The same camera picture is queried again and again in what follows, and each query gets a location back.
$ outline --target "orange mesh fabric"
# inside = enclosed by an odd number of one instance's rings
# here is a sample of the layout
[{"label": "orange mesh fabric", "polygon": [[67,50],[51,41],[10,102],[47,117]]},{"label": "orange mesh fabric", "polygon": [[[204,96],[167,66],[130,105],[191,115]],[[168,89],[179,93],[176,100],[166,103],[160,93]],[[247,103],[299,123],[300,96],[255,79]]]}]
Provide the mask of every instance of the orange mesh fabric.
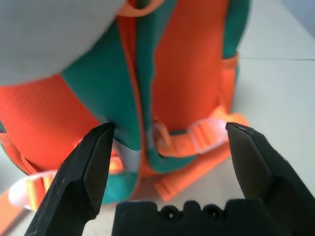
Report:
[{"label": "orange mesh fabric", "polygon": [[98,125],[60,76],[0,87],[0,120],[27,163],[41,171],[58,169],[73,143]]},{"label": "orange mesh fabric", "polygon": [[229,0],[179,0],[155,54],[153,113],[183,130],[218,105]]}]

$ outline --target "teal fabric panel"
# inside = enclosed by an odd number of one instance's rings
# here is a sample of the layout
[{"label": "teal fabric panel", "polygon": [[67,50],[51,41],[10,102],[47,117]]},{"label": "teal fabric panel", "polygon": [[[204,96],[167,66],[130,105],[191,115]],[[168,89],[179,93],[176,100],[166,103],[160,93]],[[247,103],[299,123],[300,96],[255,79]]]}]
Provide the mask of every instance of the teal fabric panel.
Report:
[{"label": "teal fabric panel", "polygon": [[[149,0],[138,0],[138,7],[142,8],[148,3]],[[167,0],[153,13],[137,18],[136,65],[145,132],[152,128],[151,84],[155,72],[154,51],[175,5],[176,0]],[[180,169],[196,157],[165,158],[160,156],[155,148],[147,150],[146,155],[151,168],[158,173],[168,173]]]},{"label": "teal fabric panel", "polygon": [[[62,76],[100,123],[115,123],[116,140],[132,150],[141,149],[140,124],[117,22]],[[137,176],[138,173],[109,176],[104,203],[128,198]]]},{"label": "teal fabric panel", "polygon": [[251,0],[230,0],[224,30],[223,58],[235,56],[249,15]]},{"label": "teal fabric panel", "polygon": [[4,128],[4,125],[1,123],[1,121],[0,121],[0,132],[5,133],[5,128]]},{"label": "teal fabric panel", "polygon": [[110,204],[128,199],[137,180],[138,173],[109,175],[102,203]]}]

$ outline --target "hole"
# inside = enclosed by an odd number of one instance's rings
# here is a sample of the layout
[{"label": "hole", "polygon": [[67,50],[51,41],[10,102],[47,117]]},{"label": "hole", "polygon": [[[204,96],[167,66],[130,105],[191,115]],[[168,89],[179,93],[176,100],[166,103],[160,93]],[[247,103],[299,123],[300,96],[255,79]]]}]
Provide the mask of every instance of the hole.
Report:
[{"label": "hole", "polygon": [[209,218],[212,219],[212,220],[216,220],[216,219],[219,218],[219,211],[218,211],[218,209],[209,208],[207,210],[207,214],[208,214]]},{"label": "hole", "polygon": [[207,205],[203,209],[207,213],[211,220],[221,220],[223,219],[222,210],[216,205]]},{"label": "hole", "polygon": [[160,215],[163,219],[176,222],[179,221],[181,217],[181,213],[174,206],[165,206],[160,212]]}]

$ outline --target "orange webbing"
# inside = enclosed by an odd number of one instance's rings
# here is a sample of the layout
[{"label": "orange webbing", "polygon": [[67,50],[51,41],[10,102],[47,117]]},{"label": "orange webbing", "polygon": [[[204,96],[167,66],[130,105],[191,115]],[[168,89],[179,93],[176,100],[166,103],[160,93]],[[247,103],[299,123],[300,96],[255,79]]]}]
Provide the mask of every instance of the orange webbing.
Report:
[{"label": "orange webbing", "polygon": [[219,100],[220,104],[223,105],[227,111],[230,111],[232,107],[237,66],[238,54],[230,59],[223,60]]},{"label": "orange webbing", "polygon": [[153,114],[186,130],[218,106],[229,0],[179,0],[155,53]]},{"label": "orange webbing", "polygon": [[[248,122],[242,116],[239,116],[235,122],[248,125]],[[165,201],[169,201],[230,155],[229,143],[225,142],[218,148],[200,155],[185,168],[168,174],[155,184],[155,188]]]},{"label": "orange webbing", "polygon": [[0,120],[24,163],[6,151],[29,174],[28,164],[37,171],[58,169],[73,143],[99,125],[60,76],[0,87]]},{"label": "orange webbing", "polygon": [[29,204],[32,211],[37,211],[39,208],[45,194],[54,180],[54,177],[54,175],[47,175],[36,179],[26,180]]},{"label": "orange webbing", "polygon": [[9,191],[5,191],[0,195],[0,235],[3,235],[4,232],[12,225],[15,219],[23,211],[23,207],[13,206],[8,197]]},{"label": "orange webbing", "polygon": [[[220,119],[224,122],[243,122],[243,117],[240,114],[228,115],[224,107],[217,107],[209,116],[209,118]],[[155,138],[157,151],[164,157],[188,157],[198,154],[196,143],[201,149],[206,149],[211,145],[216,145],[219,140],[215,132],[211,130],[206,120],[202,121],[192,129],[192,135],[195,141],[191,138],[190,133],[170,136],[166,127],[159,124],[160,139]]]}]

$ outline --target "white wall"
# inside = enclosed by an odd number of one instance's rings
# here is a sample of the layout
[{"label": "white wall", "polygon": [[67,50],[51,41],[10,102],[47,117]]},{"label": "white wall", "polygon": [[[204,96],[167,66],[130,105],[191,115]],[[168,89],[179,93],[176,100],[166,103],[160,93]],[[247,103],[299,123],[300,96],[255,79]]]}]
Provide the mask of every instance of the white wall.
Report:
[{"label": "white wall", "polygon": [[283,0],[285,5],[315,37],[315,0]]},{"label": "white wall", "polygon": [[0,194],[25,174],[7,157],[0,145]]}]

